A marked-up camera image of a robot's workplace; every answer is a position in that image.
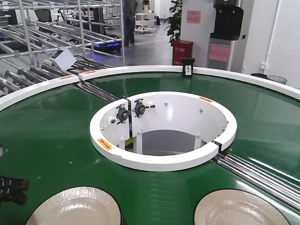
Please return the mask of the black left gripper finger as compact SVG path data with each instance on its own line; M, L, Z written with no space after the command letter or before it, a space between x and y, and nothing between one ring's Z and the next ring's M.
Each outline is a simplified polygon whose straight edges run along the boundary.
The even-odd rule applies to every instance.
M3 190L10 188L13 190L27 191L29 188L29 181L27 179L17 179L1 176L0 188Z
M25 205L27 202L27 195L22 191L17 191L12 194L0 194L0 203L2 202L14 202L18 205Z

